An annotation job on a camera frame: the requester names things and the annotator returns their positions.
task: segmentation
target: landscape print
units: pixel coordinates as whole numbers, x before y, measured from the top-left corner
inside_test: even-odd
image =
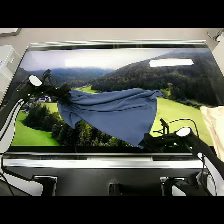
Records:
[[[191,59],[191,65],[150,66],[151,60]],[[91,94],[132,88],[160,90],[158,110],[151,130],[161,129],[160,118],[170,122],[191,118],[200,138],[213,145],[200,106],[216,107],[222,98],[223,76],[207,48],[85,49],[27,52],[5,97],[29,75],[42,77],[50,69],[55,85],[67,83],[72,89]],[[173,132],[190,121],[170,125]],[[20,110],[12,146],[125,146],[130,144],[107,135],[84,121],[75,128],[61,118],[53,96],[32,96]]]

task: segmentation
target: beige cloth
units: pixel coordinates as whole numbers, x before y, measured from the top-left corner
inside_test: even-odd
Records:
[[[224,161],[224,106],[215,108],[202,106],[200,109],[212,137],[216,154]]]

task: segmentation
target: crumpled blue fabric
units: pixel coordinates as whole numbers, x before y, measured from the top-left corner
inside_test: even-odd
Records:
[[[72,128],[84,120],[106,134],[138,146],[150,132],[156,112],[158,90],[129,89],[99,94],[70,91],[71,104],[59,100],[58,110]]]

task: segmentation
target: sky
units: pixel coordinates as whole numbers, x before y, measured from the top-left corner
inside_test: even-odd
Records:
[[[118,69],[173,50],[173,48],[133,48],[28,51],[24,55],[20,67],[27,71],[73,67]]]

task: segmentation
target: white floor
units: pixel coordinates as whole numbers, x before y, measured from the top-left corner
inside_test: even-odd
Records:
[[[22,28],[18,36],[0,37],[0,45],[12,45],[22,56],[29,43],[72,40],[179,39],[206,40],[213,50],[211,28]]]

